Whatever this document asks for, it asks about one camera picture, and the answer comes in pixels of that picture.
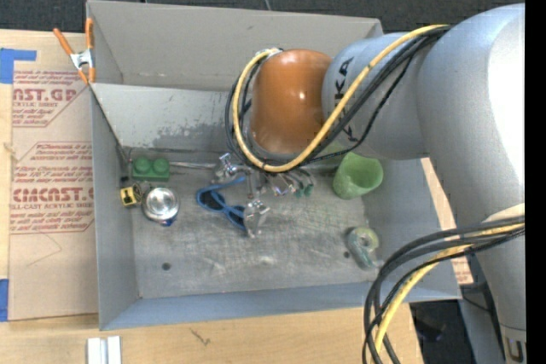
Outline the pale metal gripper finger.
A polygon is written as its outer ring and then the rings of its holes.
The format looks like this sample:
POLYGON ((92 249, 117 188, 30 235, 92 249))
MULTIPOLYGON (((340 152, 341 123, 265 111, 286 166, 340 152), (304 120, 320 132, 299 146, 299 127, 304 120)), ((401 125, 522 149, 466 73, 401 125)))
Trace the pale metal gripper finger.
POLYGON ((260 199, 252 199, 244 209, 243 224, 251 238, 259 236, 260 227, 266 221, 270 207, 260 199))
POLYGON ((214 169, 214 182, 232 182, 241 173, 238 164, 232 161, 230 153, 224 153, 219 157, 219 162, 214 169))

